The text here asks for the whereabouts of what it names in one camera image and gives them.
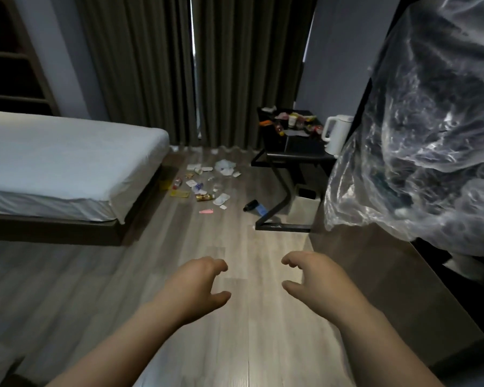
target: left hand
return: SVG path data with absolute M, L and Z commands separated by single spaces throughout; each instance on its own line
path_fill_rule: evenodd
M 192 323 L 230 299 L 230 292 L 212 294 L 213 281 L 223 271 L 227 271 L 224 260 L 210 256 L 190 260 L 168 278 L 154 301 L 167 304 L 179 326 Z

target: white bed sheet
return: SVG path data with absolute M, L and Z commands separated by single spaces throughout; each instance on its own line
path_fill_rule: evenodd
M 0 112 L 0 214 L 124 223 L 168 151 L 161 129 Z

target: black table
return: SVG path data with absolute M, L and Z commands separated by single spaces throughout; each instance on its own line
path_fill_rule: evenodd
M 280 112 L 297 112 L 304 116 L 312 115 L 307 110 L 292 109 L 277 109 L 273 114 L 269 114 L 262 111 L 261 108 L 258 108 L 257 112 L 259 122 L 272 120 Z M 320 125 L 317 119 L 312 123 L 314 125 Z M 281 124 L 286 130 L 288 127 L 287 121 L 283 121 Z M 325 152 L 325 144 L 318 136 L 314 136 L 313 138 L 280 136 L 276 132 L 274 125 L 259 126 L 259 128 L 264 141 L 264 149 L 253 158 L 251 166 L 270 167 L 285 191 L 285 198 L 269 210 L 267 214 L 260 217 L 255 223 L 254 228 L 257 231 L 310 232 L 310 225 L 267 222 L 267 220 L 286 207 L 292 199 L 292 191 L 277 169 L 286 168 L 294 184 L 304 184 L 305 180 L 303 174 L 301 174 L 300 163 L 318 164 L 323 168 L 326 175 L 330 176 L 336 158 Z

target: person's arm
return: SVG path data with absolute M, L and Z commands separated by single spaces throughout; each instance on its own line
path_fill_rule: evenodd
M 283 288 L 341 331 L 359 387 L 443 386 L 333 260 L 293 251 L 282 263 L 298 266 L 304 275 L 303 284 L 284 281 Z
M 151 302 L 48 386 L 132 386 L 177 329 L 227 303 L 231 293 L 211 293 L 213 280 L 222 271 L 227 271 L 224 260 L 204 257 L 187 262 Z

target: forearm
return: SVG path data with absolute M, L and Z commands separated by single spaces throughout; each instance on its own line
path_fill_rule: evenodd
M 119 330 L 49 387 L 132 386 L 163 343 L 178 329 L 165 302 L 143 305 Z
M 340 323 L 359 387 L 442 387 L 402 341 L 384 314 L 373 307 Z

